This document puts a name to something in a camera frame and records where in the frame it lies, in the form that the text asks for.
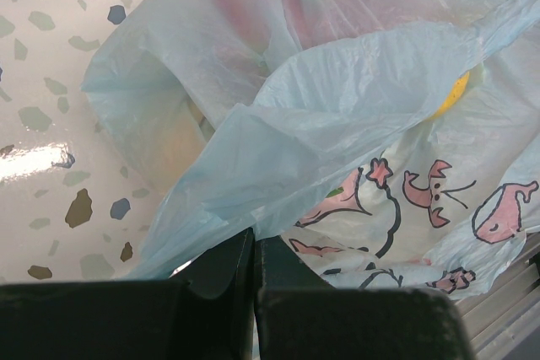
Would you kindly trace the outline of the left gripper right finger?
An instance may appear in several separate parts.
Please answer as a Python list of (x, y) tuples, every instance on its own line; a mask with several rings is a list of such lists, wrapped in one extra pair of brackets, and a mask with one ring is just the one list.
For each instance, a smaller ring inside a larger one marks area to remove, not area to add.
[(262, 359), (473, 359), (456, 307), (433, 289), (337, 289), (279, 237), (256, 242)]

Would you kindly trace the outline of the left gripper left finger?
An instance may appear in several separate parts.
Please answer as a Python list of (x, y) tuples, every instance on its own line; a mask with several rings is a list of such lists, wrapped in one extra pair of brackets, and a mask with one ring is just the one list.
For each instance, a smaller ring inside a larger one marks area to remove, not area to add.
[(1, 288), (4, 359), (248, 359), (254, 235), (200, 255), (165, 280)]

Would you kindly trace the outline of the blue plastic bag with fruit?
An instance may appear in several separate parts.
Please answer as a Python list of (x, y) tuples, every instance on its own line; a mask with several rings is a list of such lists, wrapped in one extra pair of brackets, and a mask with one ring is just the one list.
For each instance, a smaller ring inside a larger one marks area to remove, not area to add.
[(251, 228), (335, 287), (461, 299), (539, 230), (539, 0), (144, 0), (82, 88), (166, 194), (131, 279)]

